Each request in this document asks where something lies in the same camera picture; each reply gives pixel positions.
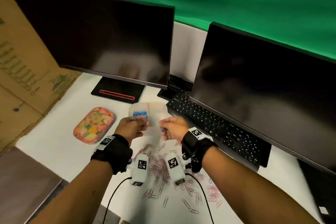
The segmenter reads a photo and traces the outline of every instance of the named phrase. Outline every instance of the white desk surface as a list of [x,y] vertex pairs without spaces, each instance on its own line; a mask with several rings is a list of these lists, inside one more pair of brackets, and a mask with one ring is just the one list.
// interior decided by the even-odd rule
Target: white desk surface
[[[16,144],[24,153],[69,182],[83,170],[96,147],[96,145],[84,144],[73,136],[73,129],[79,121],[92,108],[105,107],[116,116],[116,122],[107,132],[107,135],[112,135],[119,120],[128,116],[130,104],[90,94],[100,78],[100,76],[83,73],[40,124]],[[157,97],[158,92],[158,88],[146,86],[140,102],[166,104],[166,100]],[[314,218],[323,223],[295,157],[272,146],[268,166],[260,167],[258,174],[283,189]],[[112,177],[101,202],[103,206],[107,206],[116,186],[128,175],[126,172]],[[115,198],[112,200],[109,209],[123,218],[122,208],[127,202],[125,197],[119,196],[118,200]],[[231,209],[225,209],[222,212],[230,213],[226,215],[225,223],[241,223]]]

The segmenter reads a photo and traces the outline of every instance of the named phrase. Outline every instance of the black keyboard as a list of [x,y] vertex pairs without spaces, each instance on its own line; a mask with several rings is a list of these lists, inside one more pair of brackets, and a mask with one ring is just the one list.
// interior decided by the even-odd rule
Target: black keyboard
[[222,151],[254,171],[257,171],[260,165],[267,166],[271,144],[191,102],[188,93],[177,93],[167,103],[167,107],[170,114],[189,120],[212,136]]

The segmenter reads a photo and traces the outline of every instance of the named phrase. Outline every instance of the black wrist strap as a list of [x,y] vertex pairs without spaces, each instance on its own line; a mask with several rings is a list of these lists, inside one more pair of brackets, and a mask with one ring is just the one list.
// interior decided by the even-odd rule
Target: black wrist strap
[[199,140],[195,134],[190,131],[185,134],[181,144],[183,159],[187,160],[191,158],[191,171],[193,173],[198,173],[201,170],[202,161],[207,150],[212,146],[218,147],[217,144],[209,138]]
[[121,135],[114,134],[102,140],[90,160],[108,162],[113,170],[113,174],[126,171],[130,163],[133,150],[129,148],[128,141]]

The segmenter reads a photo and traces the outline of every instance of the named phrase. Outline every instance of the black monitor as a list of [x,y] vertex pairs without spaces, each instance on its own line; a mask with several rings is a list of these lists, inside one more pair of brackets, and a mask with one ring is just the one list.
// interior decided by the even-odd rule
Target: black monitor
[[105,77],[97,95],[133,103],[142,85],[167,88],[174,7],[126,0],[15,1],[60,67]]
[[336,173],[336,61],[212,23],[191,101]]

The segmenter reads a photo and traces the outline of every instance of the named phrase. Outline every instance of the hand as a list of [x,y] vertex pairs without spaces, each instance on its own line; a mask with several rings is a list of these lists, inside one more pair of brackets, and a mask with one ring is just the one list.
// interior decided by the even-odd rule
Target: hand
[[123,136],[128,141],[128,144],[131,145],[134,138],[144,135],[141,131],[145,131],[148,125],[149,122],[146,120],[146,115],[127,117],[121,119],[114,133]]
[[189,125],[182,117],[170,117],[159,121],[160,127],[166,128],[163,140],[176,140],[181,145],[184,135],[188,132]]

